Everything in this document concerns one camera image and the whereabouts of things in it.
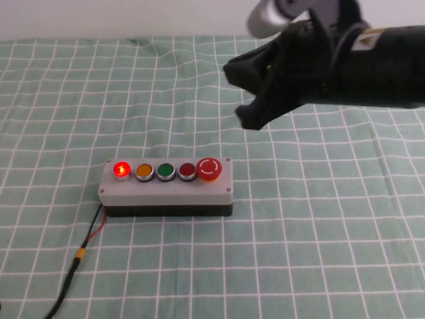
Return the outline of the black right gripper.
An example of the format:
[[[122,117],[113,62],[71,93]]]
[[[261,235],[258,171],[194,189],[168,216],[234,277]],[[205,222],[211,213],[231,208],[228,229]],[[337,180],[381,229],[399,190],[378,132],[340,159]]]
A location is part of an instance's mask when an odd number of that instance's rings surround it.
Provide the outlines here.
[[[276,38],[230,59],[224,66],[229,84],[255,95],[236,116],[245,130],[259,131],[273,120],[329,95],[335,45],[318,20],[292,23]]]

